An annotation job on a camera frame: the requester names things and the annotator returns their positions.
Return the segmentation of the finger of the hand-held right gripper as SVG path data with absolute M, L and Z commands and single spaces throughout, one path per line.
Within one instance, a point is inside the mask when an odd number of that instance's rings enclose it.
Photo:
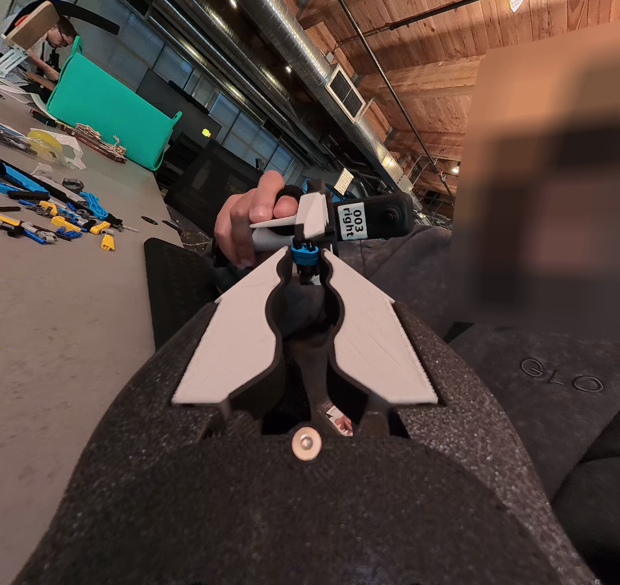
M 329 207 L 326 193 L 305 193 L 299 198 L 294 223 L 298 239 L 322 239 L 329 226 Z

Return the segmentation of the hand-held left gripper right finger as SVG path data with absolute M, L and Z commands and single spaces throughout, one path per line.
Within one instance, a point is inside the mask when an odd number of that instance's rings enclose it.
M 332 252 L 324 249 L 321 257 L 322 282 L 337 305 L 331 354 L 337 375 L 367 395 L 371 407 L 437 405 L 394 299 Z

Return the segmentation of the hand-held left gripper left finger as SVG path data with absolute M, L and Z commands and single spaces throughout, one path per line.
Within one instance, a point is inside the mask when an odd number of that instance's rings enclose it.
M 275 406 L 285 388 L 277 319 L 291 279 L 284 247 L 222 294 L 177 387 L 177 405 Z

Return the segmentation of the pile of small building pieces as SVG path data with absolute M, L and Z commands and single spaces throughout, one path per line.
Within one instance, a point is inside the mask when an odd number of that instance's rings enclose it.
M 105 209 L 80 180 L 66 178 L 58 183 L 43 165 L 27 173 L 1 161 L 1 197 L 11 202 L 1 206 L 1 231 L 38 245 L 94 235 L 101 237 L 101 248 L 114 251 L 116 232 L 138 232 Z

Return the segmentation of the person's right forearm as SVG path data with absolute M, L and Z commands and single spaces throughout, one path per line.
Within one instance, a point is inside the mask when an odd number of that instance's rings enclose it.
M 468 323 L 454 321 L 448 310 L 448 268 L 452 232 L 440 226 L 414 226 L 406 237 L 342 242 L 340 259 L 395 301 L 404 303 L 450 342 Z M 286 310 L 278 320 L 283 339 L 312 330 L 325 320 L 324 289 L 291 281 Z

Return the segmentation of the grey desk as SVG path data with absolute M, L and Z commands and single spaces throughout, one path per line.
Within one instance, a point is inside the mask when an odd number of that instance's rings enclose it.
M 1 232 L 1 584 L 48 528 L 103 414 L 154 354 L 143 243 L 182 246 L 151 171 L 82 147 L 79 178 L 134 231 L 43 246 Z

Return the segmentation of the person's right hand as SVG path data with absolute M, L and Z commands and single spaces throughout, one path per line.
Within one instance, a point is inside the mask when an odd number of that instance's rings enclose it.
M 256 188 L 230 196 L 220 210 L 214 225 L 214 238 L 223 255 L 239 269 L 253 267 L 258 261 L 253 247 L 252 224 L 296 215 L 298 202 L 294 197 L 284 195 L 277 198 L 283 187 L 282 175 L 277 170 L 267 170 Z

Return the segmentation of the black cabinet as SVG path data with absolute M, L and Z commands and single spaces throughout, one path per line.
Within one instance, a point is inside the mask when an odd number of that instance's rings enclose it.
M 212 140 L 172 184 L 164 202 L 212 236 L 228 198 L 256 188 L 261 176 L 261 170 Z

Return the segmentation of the white air vent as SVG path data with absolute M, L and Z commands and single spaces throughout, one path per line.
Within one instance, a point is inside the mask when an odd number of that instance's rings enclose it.
M 363 117 L 368 108 L 368 103 L 339 63 L 333 66 L 325 89 L 353 124 Z

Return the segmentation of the person's dark grey jacket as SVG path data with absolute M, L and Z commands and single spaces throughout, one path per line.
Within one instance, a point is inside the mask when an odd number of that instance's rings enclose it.
M 619 584 L 619 342 L 459 322 L 445 342 L 507 413 L 578 553 Z

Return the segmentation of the green plastic bin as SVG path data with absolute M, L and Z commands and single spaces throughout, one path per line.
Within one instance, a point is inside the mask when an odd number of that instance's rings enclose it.
M 119 143 L 126 157 L 156 171 L 182 112 L 169 117 L 88 60 L 76 37 L 71 54 L 47 101 L 47 111 L 65 124 L 84 124 L 107 143 Z

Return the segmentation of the wooden puzzle model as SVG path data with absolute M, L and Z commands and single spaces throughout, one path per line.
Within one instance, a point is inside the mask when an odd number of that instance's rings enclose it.
M 98 131 L 89 125 L 79 123 L 75 127 L 72 127 L 63 122 L 56 121 L 56 126 L 61 131 L 71 137 L 74 137 L 93 150 L 96 150 L 113 162 L 119 162 L 121 164 L 125 164 L 127 162 L 127 149 L 120 144 L 118 137 L 114 136 L 114 143 L 109 143 L 103 139 Z

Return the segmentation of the clear bag yellow tape roll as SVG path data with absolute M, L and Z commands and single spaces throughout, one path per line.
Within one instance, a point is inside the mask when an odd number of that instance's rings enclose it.
M 26 139 L 36 156 L 53 164 L 60 164 L 73 170 L 85 170 L 80 142 L 65 133 L 31 130 Z

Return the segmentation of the silver ventilation duct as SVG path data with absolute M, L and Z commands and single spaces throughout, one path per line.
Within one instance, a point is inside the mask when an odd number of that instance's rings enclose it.
M 363 117 L 353 124 L 327 92 L 325 84 L 334 65 L 319 51 L 286 2 L 238 1 L 388 187 L 413 197 L 411 182 L 366 119 L 367 110 Z

